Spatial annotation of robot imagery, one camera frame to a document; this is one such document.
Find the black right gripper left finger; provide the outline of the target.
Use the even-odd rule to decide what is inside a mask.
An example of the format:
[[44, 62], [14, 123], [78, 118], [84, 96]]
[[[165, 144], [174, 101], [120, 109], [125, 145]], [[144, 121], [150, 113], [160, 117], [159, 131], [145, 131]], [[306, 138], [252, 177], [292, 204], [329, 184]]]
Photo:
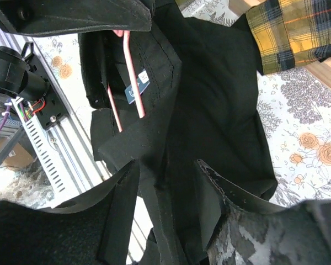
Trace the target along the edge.
[[56, 208], [0, 200], [0, 264], [125, 264], [139, 164]]

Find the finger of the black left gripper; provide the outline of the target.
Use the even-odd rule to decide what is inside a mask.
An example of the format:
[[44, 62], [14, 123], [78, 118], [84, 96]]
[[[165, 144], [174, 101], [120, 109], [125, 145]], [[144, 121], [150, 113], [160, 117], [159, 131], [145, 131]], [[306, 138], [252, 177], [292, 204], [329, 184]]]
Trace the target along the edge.
[[0, 29], [25, 36], [55, 36], [103, 30], [149, 31], [152, 1], [0, 1]]

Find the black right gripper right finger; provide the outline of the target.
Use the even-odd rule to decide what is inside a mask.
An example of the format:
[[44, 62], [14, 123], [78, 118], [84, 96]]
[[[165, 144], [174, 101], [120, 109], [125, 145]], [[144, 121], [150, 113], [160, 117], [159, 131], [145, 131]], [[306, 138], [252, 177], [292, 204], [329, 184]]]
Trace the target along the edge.
[[202, 247], [211, 264], [331, 264], [331, 200], [284, 208], [196, 161]]

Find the pink wire hanger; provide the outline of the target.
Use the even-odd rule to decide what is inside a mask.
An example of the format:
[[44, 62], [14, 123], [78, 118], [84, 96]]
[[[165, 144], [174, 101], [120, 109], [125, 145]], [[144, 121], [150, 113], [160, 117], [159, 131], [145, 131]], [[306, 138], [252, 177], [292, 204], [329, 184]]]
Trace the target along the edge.
[[[130, 52], [130, 46], [129, 46], [130, 31], [128, 31], [128, 30], [113, 30], [113, 33], [116, 36], [120, 37], [120, 38], [123, 37], [123, 52], [124, 52], [126, 67], [127, 67], [130, 82], [131, 82], [131, 88], [132, 88], [133, 93], [134, 93], [134, 99], [135, 99], [138, 115], [139, 115], [140, 118], [143, 118], [145, 116], [145, 110], [144, 110], [143, 102], [142, 102], [142, 99], [141, 99], [140, 91], [139, 91], [139, 88], [138, 88], [137, 78], [136, 78], [135, 69], [134, 69], [132, 56], [131, 56], [131, 52]], [[107, 95], [109, 97], [109, 101], [110, 101], [111, 108], [112, 108], [112, 111], [113, 111], [113, 114], [114, 114], [114, 117], [115, 117], [115, 120], [116, 120], [118, 130], [119, 130], [119, 132], [122, 132], [122, 126], [121, 126], [119, 114], [118, 114], [118, 111], [116, 109], [113, 94], [112, 94], [112, 91], [111, 91], [111, 88], [110, 88], [109, 84], [107, 85], [107, 90], [106, 91], [107, 91]]]

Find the black button shirt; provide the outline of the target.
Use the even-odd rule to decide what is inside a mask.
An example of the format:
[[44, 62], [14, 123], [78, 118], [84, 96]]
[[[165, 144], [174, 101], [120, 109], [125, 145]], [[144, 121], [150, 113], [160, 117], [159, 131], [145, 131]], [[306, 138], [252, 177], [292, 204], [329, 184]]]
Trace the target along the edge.
[[122, 39], [96, 31], [79, 34], [78, 42], [94, 109], [94, 159], [111, 173], [131, 160], [140, 165], [138, 194], [153, 224], [141, 264], [206, 264], [196, 162], [265, 200], [277, 187], [257, 112], [261, 59], [246, 18], [226, 27], [159, 1], [151, 31], [130, 36], [135, 70], [149, 79], [143, 118], [126, 98]]

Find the yellow plaid flannel shirt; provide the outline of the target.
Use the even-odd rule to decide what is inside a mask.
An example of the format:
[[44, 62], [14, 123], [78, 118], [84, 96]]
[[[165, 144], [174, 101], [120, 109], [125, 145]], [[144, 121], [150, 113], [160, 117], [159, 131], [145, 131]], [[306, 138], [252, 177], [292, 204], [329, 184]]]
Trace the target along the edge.
[[269, 0], [245, 17], [263, 75], [331, 58], [331, 1]]

